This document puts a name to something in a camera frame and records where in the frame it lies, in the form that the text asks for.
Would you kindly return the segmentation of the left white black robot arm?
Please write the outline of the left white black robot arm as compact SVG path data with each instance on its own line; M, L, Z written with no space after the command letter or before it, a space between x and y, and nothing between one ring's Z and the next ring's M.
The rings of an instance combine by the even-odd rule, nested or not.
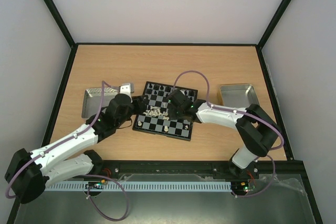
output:
M143 113L148 102L147 95L117 94L105 111L99 110L67 136L31 152L16 151L5 173L13 197L27 204L57 182L99 172L102 159L96 152L71 156L112 136L131 116Z

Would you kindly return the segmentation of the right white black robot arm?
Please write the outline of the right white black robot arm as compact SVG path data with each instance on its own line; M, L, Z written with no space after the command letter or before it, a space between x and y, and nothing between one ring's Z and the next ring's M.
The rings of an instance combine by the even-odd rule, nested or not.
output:
M244 109L214 105L200 99L192 101L179 89L175 89L167 99L170 119L211 123L237 130L243 146L233 154L228 164L228 171L236 178L242 177L252 162L267 156L278 138L283 140L277 124L257 104Z

